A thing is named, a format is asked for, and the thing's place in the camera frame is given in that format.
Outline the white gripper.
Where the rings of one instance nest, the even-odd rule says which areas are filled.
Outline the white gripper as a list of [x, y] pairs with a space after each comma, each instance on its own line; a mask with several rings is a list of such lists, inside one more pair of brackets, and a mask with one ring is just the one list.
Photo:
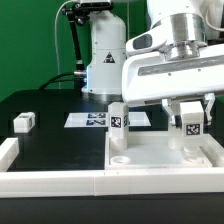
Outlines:
[[200, 49], [196, 58], [166, 61], [159, 52], [129, 57], [122, 71], [122, 97], [129, 107], [160, 104], [172, 127], [181, 128], [173, 100], [195, 99], [204, 94], [205, 124], [212, 123], [215, 94], [224, 94], [224, 44]]

